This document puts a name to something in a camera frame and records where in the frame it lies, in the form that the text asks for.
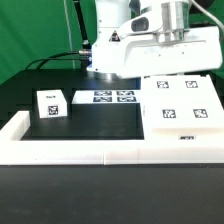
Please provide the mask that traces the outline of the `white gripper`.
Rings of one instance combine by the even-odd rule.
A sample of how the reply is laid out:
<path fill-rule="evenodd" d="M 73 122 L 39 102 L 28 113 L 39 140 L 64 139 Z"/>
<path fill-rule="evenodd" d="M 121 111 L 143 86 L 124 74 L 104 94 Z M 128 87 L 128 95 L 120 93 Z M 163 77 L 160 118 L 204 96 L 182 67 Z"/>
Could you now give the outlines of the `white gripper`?
<path fill-rule="evenodd" d="M 119 78 L 219 69 L 223 63 L 217 27 L 192 28 L 180 42 L 158 43 L 153 35 L 129 36 L 119 43 Z"/>

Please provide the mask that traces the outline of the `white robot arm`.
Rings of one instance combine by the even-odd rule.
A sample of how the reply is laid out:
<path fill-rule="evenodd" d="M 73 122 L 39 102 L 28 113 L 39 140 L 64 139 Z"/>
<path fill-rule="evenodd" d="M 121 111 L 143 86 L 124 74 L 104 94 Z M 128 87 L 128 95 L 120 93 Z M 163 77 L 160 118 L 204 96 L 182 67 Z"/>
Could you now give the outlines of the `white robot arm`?
<path fill-rule="evenodd" d="M 198 0 L 95 0 L 97 39 L 89 72 L 123 79 L 213 70 L 223 63 L 224 24 L 192 28 Z"/>

